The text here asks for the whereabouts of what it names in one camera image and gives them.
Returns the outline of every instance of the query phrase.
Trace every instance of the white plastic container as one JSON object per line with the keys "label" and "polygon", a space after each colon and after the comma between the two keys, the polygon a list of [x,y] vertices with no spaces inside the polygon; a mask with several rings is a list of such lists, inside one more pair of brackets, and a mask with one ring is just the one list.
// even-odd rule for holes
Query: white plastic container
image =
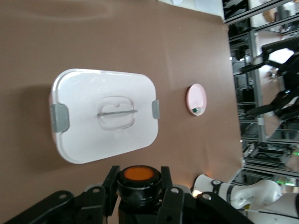
{"label": "white plastic container", "polygon": [[149,146],[158,133],[159,102],[145,75],[70,69],[50,95],[53,139],[71,163],[86,163]]}

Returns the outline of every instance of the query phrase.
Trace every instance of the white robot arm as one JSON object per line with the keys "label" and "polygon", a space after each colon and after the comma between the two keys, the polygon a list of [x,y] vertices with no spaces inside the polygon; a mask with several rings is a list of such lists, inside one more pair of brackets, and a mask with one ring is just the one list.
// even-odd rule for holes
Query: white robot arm
{"label": "white robot arm", "polygon": [[195,191],[214,192],[239,210],[249,204],[245,211],[255,224],[299,224],[299,194],[282,195],[281,187],[270,180],[235,186],[200,175],[194,183]]}

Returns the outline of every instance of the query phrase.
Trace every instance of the pink plate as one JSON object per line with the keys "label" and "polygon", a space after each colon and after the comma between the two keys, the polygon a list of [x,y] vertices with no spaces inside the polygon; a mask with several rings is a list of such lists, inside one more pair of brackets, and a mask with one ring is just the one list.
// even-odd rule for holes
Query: pink plate
{"label": "pink plate", "polygon": [[187,90],[186,103],[188,110],[196,116],[206,110],[206,91],[200,84],[193,84]]}

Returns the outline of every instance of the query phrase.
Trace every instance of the container lid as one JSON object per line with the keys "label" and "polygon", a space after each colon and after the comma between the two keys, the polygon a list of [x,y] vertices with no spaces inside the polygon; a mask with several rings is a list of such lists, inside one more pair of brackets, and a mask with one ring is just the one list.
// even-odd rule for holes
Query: container lid
{"label": "container lid", "polygon": [[50,96],[60,155],[86,163],[149,146],[158,133],[156,89],[145,75],[70,69]]}

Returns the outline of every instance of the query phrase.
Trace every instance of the orange circle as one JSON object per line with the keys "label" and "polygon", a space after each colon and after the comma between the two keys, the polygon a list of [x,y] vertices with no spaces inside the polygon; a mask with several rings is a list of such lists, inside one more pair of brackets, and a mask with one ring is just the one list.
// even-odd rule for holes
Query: orange circle
{"label": "orange circle", "polygon": [[124,176],[132,181],[145,181],[154,176],[154,171],[148,167],[131,167],[125,171]]}

